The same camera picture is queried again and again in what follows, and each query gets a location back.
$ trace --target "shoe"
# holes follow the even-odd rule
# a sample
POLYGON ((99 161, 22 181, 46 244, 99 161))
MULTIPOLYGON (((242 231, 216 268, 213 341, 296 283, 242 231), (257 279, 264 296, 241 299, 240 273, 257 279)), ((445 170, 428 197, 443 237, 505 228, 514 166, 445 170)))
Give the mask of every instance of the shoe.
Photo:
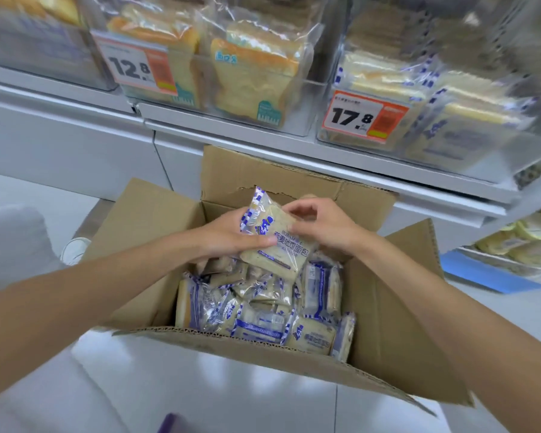
POLYGON ((67 266, 78 264, 90 243, 91 241, 84 237, 73 238, 62 250, 60 260, 67 266))

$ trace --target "price tag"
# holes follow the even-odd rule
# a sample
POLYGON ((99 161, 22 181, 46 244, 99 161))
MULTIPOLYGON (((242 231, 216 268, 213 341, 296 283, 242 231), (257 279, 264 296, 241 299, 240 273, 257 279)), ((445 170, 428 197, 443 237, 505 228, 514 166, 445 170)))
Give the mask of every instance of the price tag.
POLYGON ((146 48, 92 33, 116 83, 178 95, 168 64, 168 50, 146 48))
POLYGON ((408 106, 336 90, 322 126, 385 143, 408 111, 408 106))

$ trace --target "person's right hand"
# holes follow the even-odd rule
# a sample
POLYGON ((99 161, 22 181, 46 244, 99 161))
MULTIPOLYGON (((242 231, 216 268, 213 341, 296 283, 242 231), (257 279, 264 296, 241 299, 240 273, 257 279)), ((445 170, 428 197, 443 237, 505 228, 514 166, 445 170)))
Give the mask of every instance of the person's right hand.
POLYGON ((289 231, 295 235, 307 235, 320 244, 334 247, 348 254, 356 254, 368 231, 357 225, 345 211, 329 198, 309 197, 290 202, 283 210, 300 218, 289 231))

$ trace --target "purple object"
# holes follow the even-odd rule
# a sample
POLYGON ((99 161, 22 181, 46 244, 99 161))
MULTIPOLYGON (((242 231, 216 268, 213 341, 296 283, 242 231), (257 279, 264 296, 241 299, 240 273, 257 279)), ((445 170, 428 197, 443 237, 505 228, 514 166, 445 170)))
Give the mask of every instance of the purple object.
POLYGON ((174 421, 176 420, 176 415, 174 413, 169 413, 164 418, 162 425, 158 430, 158 433, 171 433, 174 426, 174 421))

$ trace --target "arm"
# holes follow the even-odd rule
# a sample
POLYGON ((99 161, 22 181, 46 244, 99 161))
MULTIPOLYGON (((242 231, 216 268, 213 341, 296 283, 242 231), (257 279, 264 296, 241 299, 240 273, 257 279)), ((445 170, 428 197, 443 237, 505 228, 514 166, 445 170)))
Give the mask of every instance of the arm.
POLYGON ((232 211, 200 228, 0 291, 0 392, 171 270, 194 260, 273 245, 273 237, 239 232, 244 212, 232 211))
POLYGON ((541 432, 541 342, 353 223, 332 200, 301 199, 284 209, 316 216, 293 233, 352 254, 377 274, 509 431, 541 432))

